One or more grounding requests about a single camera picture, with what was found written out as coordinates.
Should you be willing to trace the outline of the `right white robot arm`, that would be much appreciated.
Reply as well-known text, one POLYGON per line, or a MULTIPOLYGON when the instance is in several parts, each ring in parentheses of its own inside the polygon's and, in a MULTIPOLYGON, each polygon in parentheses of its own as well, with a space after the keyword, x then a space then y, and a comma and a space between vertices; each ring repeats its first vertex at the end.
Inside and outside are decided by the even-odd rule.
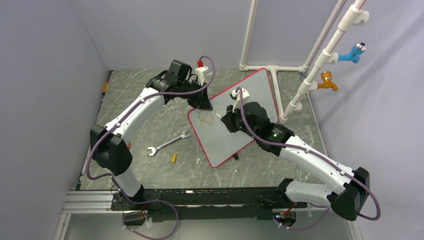
POLYGON ((370 174, 366 169, 353 169, 316 151, 292 130, 271 122, 266 110, 257 102, 245 103, 243 109, 228 105, 221 121, 230 133, 245 133, 262 150, 296 163, 323 182, 305 183, 285 178, 275 191, 280 207, 303 202, 329 207, 348 221, 355 221, 360 216, 370 195, 370 174))

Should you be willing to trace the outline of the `red-framed whiteboard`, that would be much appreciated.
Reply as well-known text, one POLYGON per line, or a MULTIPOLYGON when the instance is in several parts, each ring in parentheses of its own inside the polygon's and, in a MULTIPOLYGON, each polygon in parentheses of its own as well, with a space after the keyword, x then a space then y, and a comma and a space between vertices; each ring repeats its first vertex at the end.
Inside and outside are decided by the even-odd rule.
POLYGON ((209 100, 212 111, 194 108, 188 112, 188 121, 212 168, 254 142, 250 130, 258 136, 272 138, 271 130, 279 121, 273 89, 268 71, 262 68, 213 96, 209 100), (232 112, 235 101, 230 93, 237 88, 246 89, 249 99, 232 112))

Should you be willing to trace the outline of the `yellow marker cap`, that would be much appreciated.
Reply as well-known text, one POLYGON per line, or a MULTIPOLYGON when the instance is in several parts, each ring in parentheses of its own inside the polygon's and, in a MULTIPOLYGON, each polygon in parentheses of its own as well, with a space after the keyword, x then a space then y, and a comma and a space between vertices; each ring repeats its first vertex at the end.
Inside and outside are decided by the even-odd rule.
POLYGON ((176 162, 176 160, 177 160, 177 154, 175 153, 175 154, 172 156, 171 162, 172 162, 172 163, 175 163, 175 162, 176 162))

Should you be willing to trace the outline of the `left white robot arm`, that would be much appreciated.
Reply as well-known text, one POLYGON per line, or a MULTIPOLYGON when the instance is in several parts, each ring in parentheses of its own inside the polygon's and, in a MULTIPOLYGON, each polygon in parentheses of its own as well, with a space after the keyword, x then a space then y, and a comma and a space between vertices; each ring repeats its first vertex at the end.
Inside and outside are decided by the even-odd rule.
POLYGON ((207 72, 215 67, 206 67, 209 56, 201 56, 197 68, 180 60, 173 60, 169 69, 152 77, 138 97, 116 118, 104 125, 95 124, 90 130, 90 152, 88 162, 95 161, 108 172, 92 176, 87 165, 85 174, 90 180, 110 177, 124 196, 124 204, 131 210, 139 209, 145 200, 144 187, 136 178, 131 164, 133 156, 128 147, 134 133, 169 101, 180 98, 192 108, 212 111, 208 97, 210 80, 207 72))

